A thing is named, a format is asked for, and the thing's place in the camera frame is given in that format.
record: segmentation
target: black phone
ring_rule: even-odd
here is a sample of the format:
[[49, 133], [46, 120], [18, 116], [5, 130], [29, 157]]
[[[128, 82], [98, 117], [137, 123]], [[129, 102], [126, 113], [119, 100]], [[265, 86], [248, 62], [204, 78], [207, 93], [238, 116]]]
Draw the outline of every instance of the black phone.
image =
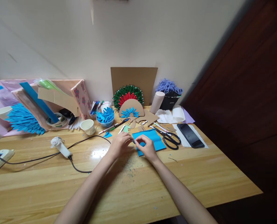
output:
[[198, 136], [194, 133], [194, 131], [189, 127], [188, 124], [177, 124], [178, 128], [192, 146], [192, 148], [203, 148], [205, 145], [201, 142]]

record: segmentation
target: white paper roll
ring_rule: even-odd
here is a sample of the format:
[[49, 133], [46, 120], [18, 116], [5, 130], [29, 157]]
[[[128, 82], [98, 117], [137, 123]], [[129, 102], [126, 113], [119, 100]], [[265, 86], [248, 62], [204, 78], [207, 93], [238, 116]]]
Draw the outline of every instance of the white paper roll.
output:
[[173, 107], [173, 118], [176, 121], [180, 121], [180, 122], [185, 121], [185, 115], [180, 105], [175, 105]]

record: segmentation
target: black cable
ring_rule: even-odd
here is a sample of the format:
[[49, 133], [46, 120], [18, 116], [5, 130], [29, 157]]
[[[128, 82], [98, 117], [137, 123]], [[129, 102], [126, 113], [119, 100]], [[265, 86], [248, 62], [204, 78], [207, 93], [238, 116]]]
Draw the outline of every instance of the black cable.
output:
[[[94, 136], [88, 137], [88, 138], [86, 138], [86, 139], [84, 139], [84, 140], [82, 140], [82, 141], [79, 141], [79, 142], [74, 143], [74, 144], [71, 145], [69, 148], [71, 148], [71, 147], [73, 147], [73, 146], [77, 145], [78, 143], [81, 143], [81, 142], [83, 142], [83, 141], [85, 141], [85, 140], [88, 140], [89, 138], [92, 138], [92, 137], [101, 137], [101, 138], [104, 138], [104, 137], [99, 136], [99, 135], [94, 135]], [[91, 172], [92, 172], [92, 171], [81, 171], [81, 170], [77, 169], [77, 168], [74, 166], [74, 164], [73, 164], [72, 156], [69, 156], [68, 158], [69, 158], [69, 160], [71, 161], [72, 166], [74, 167], [74, 169], [75, 169], [76, 171], [78, 171], [78, 172], [80, 172], [80, 173], [91, 173]]]
[[[88, 138], [86, 138], [86, 139], [84, 139], [84, 140], [81, 140], [81, 141], [79, 141], [79, 142], [74, 143], [73, 145], [71, 145], [70, 147], [68, 147], [68, 149], [70, 149], [70, 148], [72, 148], [73, 146], [75, 146], [75, 145], [77, 145], [77, 144], [79, 144], [79, 143], [81, 143], [81, 142], [84, 142], [85, 140], [88, 140], [89, 138], [92, 138], [92, 137], [101, 137], [101, 138], [104, 138], [104, 137], [99, 136], [99, 135], [94, 135], [94, 136], [88, 137]], [[33, 162], [33, 161], [45, 159], [45, 158], [48, 158], [48, 157], [51, 157], [51, 156], [55, 156], [55, 155], [58, 155], [58, 154], [60, 154], [60, 152], [54, 153], [54, 154], [49, 155], [49, 156], [41, 157], [41, 158], [38, 158], [38, 159], [33, 159], [33, 160], [28, 160], [28, 161], [18, 162], [18, 163], [10, 163], [10, 162], [8, 162], [8, 161], [2, 159], [2, 158], [0, 158], [0, 160], [3, 161], [4, 163], [11, 164], [11, 165], [15, 165], [15, 164], [22, 164], [22, 163]], [[70, 159], [70, 161], [71, 161], [72, 166], [74, 167], [74, 169], [77, 170], [78, 172], [81, 172], [81, 173], [91, 173], [91, 171], [80, 171], [80, 170], [78, 170], [78, 169], [74, 166], [74, 164], [73, 164], [73, 162], [72, 162], [72, 157], [69, 156], [68, 158]]]
[[45, 158], [48, 158], [48, 157], [51, 157], [51, 156], [55, 156], [55, 155], [58, 155], [58, 154], [60, 154], [60, 152], [57, 152], [57, 153], [55, 153], [55, 154], [52, 154], [52, 155], [49, 155], [49, 156], [45, 156], [45, 157], [42, 157], [42, 158], [33, 159], [33, 160], [28, 160], [28, 161], [24, 161], [24, 162], [18, 162], [18, 163], [10, 163], [10, 162], [8, 162], [8, 161], [2, 159], [2, 158], [0, 158], [0, 160], [3, 161], [4, 163], [11, 164], [11, 165], [15, 165], [15, 164], [22, 164], [22, 163], [33, 162], [33, 161], [45, 159]]

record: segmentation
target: wooden table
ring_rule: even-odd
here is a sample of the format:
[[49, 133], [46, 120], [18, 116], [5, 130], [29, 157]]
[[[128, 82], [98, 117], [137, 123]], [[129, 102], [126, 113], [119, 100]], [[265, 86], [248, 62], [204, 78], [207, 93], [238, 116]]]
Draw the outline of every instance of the wooden table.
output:
[[[116, 115], [115, 123], [120, 121]], [[177, 151], [165, 149], [157, 153], [205, 207], [262, 193], [194, 127], [209, 149], [180, 146]], [[113, 137], [120, 128], [111, 132]], [[98, 126], [95, 134], [100, 130], [103, 129]], [[137, 127], [129, 132], [138, 132]], [[66, 146], [86, 137], [83, 131], [69, 130], [49, 131], [42, 136], [18, 135], [2, 138], [0, 150], [15, 150], [10, 162], [43, 157], [57, 152], [50, 148], [50, 140], [55, 136], [64, 139]], [[87, 216], [91, 223], [150, 223], [179, 215], [155, 169], [143, 156], [138, 157], [134, 144], [130, 146], [132, 150], [119, 158], [107, 173]], [[107, 141], [95, 137], [70, 151], [78, 169], [92, 170], [108, 147]], [[74, 170], [61, 154], [43, 161], [5, 164], [0, 169], [0, 223], [52, 223], [87, 176]]]

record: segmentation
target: purple yarn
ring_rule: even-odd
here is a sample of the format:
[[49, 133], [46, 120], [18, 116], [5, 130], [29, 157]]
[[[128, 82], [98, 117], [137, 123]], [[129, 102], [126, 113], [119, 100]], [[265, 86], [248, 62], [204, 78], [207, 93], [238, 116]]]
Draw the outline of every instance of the purple yarn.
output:
[[174, 82], [169, 81], [168, 79], [164, 79], [159, 83], [159, 86], [156, 89], [156, 92], [164, 92], [165, 94], [171, 91], [176, 92], [181, 95], [183, 92], [182, 88], [178, 88]]

